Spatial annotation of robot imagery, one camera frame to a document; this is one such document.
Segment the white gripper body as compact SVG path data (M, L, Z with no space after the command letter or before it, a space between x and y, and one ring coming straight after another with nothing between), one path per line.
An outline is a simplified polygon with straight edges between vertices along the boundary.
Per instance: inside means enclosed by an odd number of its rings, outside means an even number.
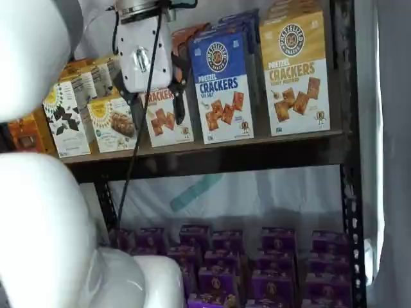
M166 88L173 76L171 32L165 15L121 24L119 64L129 92Z

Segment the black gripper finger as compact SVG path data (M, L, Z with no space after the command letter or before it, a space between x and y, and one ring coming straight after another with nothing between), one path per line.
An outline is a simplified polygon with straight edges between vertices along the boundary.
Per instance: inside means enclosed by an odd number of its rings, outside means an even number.
M141 99L139 97L139 94L137 92L132 93L127 90L127 88L125 87L125 82L123 80L122 72L118 72L115 75L113 84L117 88L120 96L126 101L127 105L130 107L135 129L139 132L141 130L143 113L143 108L141 106Z
M173 78L169 84L169 90L173 94L175 121L177 125L180 125L186 116L183 95L190 74L190 64L186 59L174 53L171 54L171 62L173 64Z

